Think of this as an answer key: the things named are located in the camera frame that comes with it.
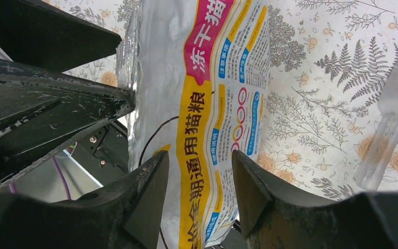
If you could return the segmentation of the cat food bag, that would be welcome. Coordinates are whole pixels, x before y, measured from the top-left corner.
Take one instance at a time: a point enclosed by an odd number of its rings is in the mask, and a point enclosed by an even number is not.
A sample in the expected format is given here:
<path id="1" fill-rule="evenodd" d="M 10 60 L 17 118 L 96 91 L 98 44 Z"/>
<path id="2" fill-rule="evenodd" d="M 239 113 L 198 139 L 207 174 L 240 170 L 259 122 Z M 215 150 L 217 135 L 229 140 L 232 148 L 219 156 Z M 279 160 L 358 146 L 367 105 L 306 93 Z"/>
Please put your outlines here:
<path id="1" fill-rule="evenodd" d="M 232 153 L 256 159 L 269 84 L 267 1 L 133 1 L 124 56 L 135 92 L 130 169 L 169 170 L 156 248 L 221 243 L 239 214 Z"/>

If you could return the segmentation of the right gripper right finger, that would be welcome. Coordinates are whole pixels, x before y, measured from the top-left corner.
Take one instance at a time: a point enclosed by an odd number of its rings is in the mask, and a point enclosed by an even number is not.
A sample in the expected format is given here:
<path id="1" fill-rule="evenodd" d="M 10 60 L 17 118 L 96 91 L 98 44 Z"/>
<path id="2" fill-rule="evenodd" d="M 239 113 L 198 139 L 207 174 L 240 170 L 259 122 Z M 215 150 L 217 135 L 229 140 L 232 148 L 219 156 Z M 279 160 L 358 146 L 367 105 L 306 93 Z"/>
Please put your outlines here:
<path id="1" fill-rule="evenodd" d="M 336 202 L 291 185 L 239 150 L 232 168 L 249 248 L 398 248 L 398 192 Z"/>

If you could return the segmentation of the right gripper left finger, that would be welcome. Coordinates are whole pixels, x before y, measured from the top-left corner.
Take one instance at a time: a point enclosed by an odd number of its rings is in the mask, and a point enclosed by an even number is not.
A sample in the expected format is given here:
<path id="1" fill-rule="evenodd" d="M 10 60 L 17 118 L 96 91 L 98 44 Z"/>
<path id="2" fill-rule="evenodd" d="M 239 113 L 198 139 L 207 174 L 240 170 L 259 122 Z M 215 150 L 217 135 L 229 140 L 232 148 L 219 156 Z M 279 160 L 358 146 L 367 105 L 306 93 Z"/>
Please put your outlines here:
<path id="1" fill-rule="evenodd" d="M 0 193 L 0 248 L 156 248 L 168 173 L 163 150 L 77 200 Z"/>

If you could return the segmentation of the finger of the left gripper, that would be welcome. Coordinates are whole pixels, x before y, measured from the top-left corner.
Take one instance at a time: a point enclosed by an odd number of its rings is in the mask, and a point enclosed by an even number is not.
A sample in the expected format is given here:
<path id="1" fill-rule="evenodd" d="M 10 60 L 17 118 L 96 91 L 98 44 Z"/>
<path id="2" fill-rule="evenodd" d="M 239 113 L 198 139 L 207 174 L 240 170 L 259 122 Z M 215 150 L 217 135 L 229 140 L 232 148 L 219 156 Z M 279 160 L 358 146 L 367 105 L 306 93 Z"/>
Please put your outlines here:
<path id="1" fill-rule="evenodd" d="M 64 72 L 115 54 L 121 41 L 43 1 L 0 1 L 0 48 L 15 62 Z"/>
<path id="2" fill-rule="evenodd" d="M 0 59 L 0 187 L 134 107 L 131 90 Z"/>

